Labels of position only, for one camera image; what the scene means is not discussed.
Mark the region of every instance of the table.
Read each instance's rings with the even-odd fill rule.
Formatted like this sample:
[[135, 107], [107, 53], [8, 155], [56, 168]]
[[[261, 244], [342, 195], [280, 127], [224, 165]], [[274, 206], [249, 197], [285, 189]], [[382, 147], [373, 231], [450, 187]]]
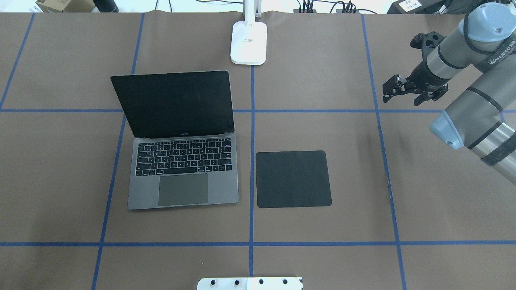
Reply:
[[[267, 12], [258, 67], [230, 61], [239, 12], [1, 16], [0, 288], [515, 285], [515, 187], [428, 129], [479, 73], [438, 102], [382, 103], [382, 83], [421, 60], [412, 37], [461, 16]], [[230, 72], [239, 202], [129, 211], [133, 135], [109, 77], [203, 70]], [[332, 205], [258, 208], [255, 153], [301, 150], [326, 152]]]

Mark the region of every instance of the laptop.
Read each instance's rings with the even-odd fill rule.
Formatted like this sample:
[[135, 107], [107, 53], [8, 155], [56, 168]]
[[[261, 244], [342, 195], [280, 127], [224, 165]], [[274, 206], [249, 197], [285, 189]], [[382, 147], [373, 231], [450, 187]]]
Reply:
[[135, 140], [130, 210], [238, 201], [228, 71], [112, 76]]

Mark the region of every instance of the laptop screen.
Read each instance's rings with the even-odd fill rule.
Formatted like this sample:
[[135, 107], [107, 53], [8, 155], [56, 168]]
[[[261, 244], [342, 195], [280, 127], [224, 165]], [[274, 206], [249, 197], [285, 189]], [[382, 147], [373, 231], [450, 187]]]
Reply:
[[135, 137], [234, 132], [227, 71], [112, 76]]

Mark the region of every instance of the white label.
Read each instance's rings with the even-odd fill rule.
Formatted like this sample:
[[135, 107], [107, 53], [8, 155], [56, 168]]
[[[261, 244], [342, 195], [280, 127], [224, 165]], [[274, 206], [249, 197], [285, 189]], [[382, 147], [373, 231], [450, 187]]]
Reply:
[[417, 7], [421, 7], [421, 3], [418, 0], [405, 0], [399, 3], [399, 6], [405, 10], [405, 12], [409, 12], [410, 10], [414, 10]]

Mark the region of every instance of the brown box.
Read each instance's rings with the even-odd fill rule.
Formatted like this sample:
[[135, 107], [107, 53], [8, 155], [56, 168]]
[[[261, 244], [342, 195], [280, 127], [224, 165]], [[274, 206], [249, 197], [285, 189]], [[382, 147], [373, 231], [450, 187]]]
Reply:
[[93, 0], [37, 0], [43, 12], [91, 12], [95, 7]]

